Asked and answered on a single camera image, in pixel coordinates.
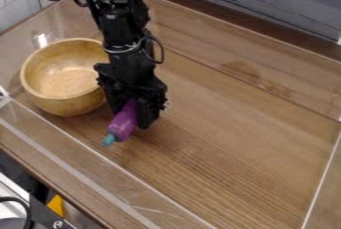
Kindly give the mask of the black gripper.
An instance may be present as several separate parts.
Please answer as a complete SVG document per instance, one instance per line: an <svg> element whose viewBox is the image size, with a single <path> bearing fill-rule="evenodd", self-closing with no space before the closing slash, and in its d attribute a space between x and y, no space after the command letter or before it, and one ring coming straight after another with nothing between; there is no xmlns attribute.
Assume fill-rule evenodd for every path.
<svg viewBox="0 0 341 229"><path fill-rule="evenodd" d="M167 101L168 87L155 74L156 64L144 53L109 54L108 57L109 61L97 63L93 69L112 113L121 110L128 99L135 99L139 128L147 129L159 118Z"/></svg>

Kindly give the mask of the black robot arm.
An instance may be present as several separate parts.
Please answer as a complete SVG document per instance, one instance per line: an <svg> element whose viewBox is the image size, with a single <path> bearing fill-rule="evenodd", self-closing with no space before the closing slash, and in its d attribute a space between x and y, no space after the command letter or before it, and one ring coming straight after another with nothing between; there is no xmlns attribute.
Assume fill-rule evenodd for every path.
<svg viewBox="0 0 341 229"><path fill-rule="evenodd" d="M138 127L150 128L166 108L168 87L155 74L166 59L160 40L147 28L144 0L73 0L89 10L103 34L108 61L95 65L97 84L113 112L127 101L138 103Z"/></svg>

